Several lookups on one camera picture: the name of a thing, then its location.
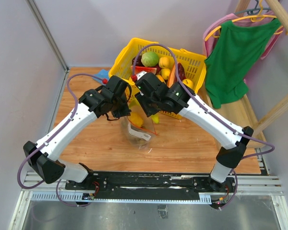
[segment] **yellow fruit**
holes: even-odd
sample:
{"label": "yellow fruit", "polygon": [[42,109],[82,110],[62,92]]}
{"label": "yellow fruit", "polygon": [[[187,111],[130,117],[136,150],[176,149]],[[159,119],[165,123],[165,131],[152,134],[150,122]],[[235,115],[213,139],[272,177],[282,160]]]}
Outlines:
{"label": "yellow fruit", "polygon": [[165,83],[165,80],[162,78],[162,76],[160,74],[157,74],[156,76],[161,82]]}
{"label": "yellow fruit", "polygon": [[159,66],[160,68],[164,69],[164,68],[169,68],[169,58],[168,57],[161,57],[159,59]]}
{"label": "yellow fruit", "polygon": [[136,112],[131,112],[129,120],[137,127],[142,127],[143,125],[143,119],[140,117],[140,115]]}
{"label": "yellow fruit", "polygon": [[155,124],[159,124],[159,114],[150,116]]}
{"label": "yellow fruit", "polygon": [[184,79],[184,80],[182,80],[182,83],[184,83],[186,86],[188,86],[191,89],[193,89],[193,87],[194,87],[194,84],[190,79]]}
{"label": "yellow fruit", "polygon": [[162,69],[161,70],[161,76],[164,80],[168,80],[170,73],[171,73],[170,69]]}

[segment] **yellow plastic basket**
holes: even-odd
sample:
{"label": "yellow plastic basket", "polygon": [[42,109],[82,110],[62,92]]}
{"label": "yellow plastic basket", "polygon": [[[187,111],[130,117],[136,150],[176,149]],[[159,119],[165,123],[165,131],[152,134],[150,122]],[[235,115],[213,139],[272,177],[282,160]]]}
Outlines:
{"label": "yellow plastic basket", "polygon": [[[132,94],[131,98],[134,98],[134,95],[139,92],[139,89],[135,86],[133,81],[129,81],[129,77],[132,75],[132,71],[130,66],[132,65],[132,59],[137,55],[137,53],[142,49],[144,46],[152,43],[158,42],[150,42],[140,38],[133,38],[130,40],[128,45],[120,52],[118,57],[116,58],[113,67],[109,71],[109,77],[116,75],[122,79],[125,79],[132,87]],[[185,49],[173,49],[170,48],[173,53],[175,54],[177,61],[182,64],[185,69],[185,76],[186,78],[190,79],[194,83],[194,91],[195,93],[203,85],[205,76],[206,76],[206,66],[204,60],[206,56],[189,52]],[[160,46],[151,46],[145,49],[143,53],[148,51],[154,51],[158,54],[159,57],[164,56],[171,56],[170,53]],[[174,59],[170,58],[170,65],[174,64]],[[130,92],[126,90],[127,97],[129,96]],[[166,115],[175,117],[177,119],[181,119],[180,115],[176,115],[174,113],[162,112]]]}

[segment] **wooden surface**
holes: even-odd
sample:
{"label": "wooden surface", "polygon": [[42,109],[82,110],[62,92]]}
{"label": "wooden surface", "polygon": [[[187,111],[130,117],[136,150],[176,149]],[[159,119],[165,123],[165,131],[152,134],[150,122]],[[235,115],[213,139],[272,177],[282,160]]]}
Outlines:
{"label": "wooden surface", "polygon": [[[72,68],[75,73],[98,73],[101,68]],[[71,80],[71,89],[79,98],[84,91],[99,84],[90,77]],[[65,89],[56,117],[57,125],[73,108],[73,98]],[[160,114],[155,126],[159,135],[147,149],[131,146],[120,129],[120,121],[100,117],[87,126],[64,150],[61,158],[84,163],[93,170],[134,172],[209,173],[216,162],[218,150],[214,138],[186,119]],[[248,149],[247,154],[254,153]],[[260,173],[256,157],[243,160],[237,173]]]}
{"label": "wooden surface", "polygon": [[[212,107],[212,103],[210,101],[210,98],[208,94],[206,93],[206,90],[204,87],[201,88],[203,100]],[[247,97],[247,95],[244,95],[242,99],[228,103],[223,104],[220,109],[216,109],[216,111],[221,114],[223,117],[225,117],[227,120],[233,122],[236,125],[239,125],[241,127],[250,126],[252,128],[257,126],[257,118],[253,111],[253,108],[250,104],[250,101]],[[264,134],[262,131],[257,133],[256,135],[253,135],[254,137],[266,141]],[[220,143],[216,140],[216,145],[219,148],[221,148]],[[264,145],[255,141],[250,141],[247,145],[248,148],[261,148]]]}

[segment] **clear plastic bag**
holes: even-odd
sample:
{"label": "clear plastic bag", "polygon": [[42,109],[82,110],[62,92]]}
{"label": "clear plastic bag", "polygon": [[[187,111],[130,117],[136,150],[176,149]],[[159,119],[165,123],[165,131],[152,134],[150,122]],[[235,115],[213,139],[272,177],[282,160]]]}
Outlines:
{"label": "clear plastic bag", "polygon": [[147,117],[140,106],[133,106],[132,112],[143,119],[143,125],[138,127],[127,116],[121,118],[121,129],[128,141],[136,147],[147,147],[156,136],[155,126],[151,118]]}

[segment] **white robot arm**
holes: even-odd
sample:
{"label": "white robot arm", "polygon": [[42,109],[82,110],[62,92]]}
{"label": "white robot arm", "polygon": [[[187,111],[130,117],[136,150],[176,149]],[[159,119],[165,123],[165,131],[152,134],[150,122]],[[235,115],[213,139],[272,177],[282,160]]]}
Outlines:
{"label": "white robot arm", "polygon": [[[221,143],[223,148],[217,156],[217,163],[210,174],[210,178],[212,183],[223,183],[232,168],[235,168],[241,160],[248,139],[233,133],[216,121],[185,93],[178,82],[168,88],[166,84],[158,80],[152,73],[141,72],[137,77],[136,86],[141,92],[136,94],[135,97],[147,116],[160,110],[174,112],[198,124]],[[127,82],[112,76],[100,93],[96,90],[88,90],[84,93],[79,99],[75,116],[72,119],[71,112],[50,133],[38,140],[36,144],[28,141],[24,145],[26,156],[43,144],[45,145],[29,160],[29,164],[46,183],[50,184],[57,179],[66,179],[75,181],[82,188],[91,184],[92,170],[83,164],[66,162],[59,159],[59,157],[81,130],[101,115],[107,115],[108,112],[112,112],[116,118],[129,115],[130,110],[128,109],[124,93],[126,87]],[[204,104],[199,96],[195,95],[195,97]],[[249,136],[252,135],[251,128],[247,127],[246,129],[237,126],[223,118],[209,106],[205,105],[205,108],[238,132]],[[67,126],[47,143],[48,138],[56,133],[68,119],[71,121]]]}

